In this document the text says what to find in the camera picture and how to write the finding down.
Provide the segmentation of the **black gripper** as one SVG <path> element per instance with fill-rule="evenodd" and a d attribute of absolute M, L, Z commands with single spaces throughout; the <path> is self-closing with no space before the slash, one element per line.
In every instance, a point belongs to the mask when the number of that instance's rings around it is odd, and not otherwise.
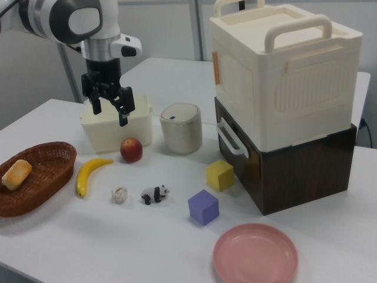
<path fill-rule="evenodd" d="M 128 124 L 128 116 L 135 110 L 133 90 L 120 85 L 120 59 L 108 61 L 85 60 L 87 72 L 81 76 L 82 94 L 88 97 L 94 115 L 101 113 L 100 92 L 97 85 L 112 85 L 110 102 L 118 111 L 120 127 Z"/>

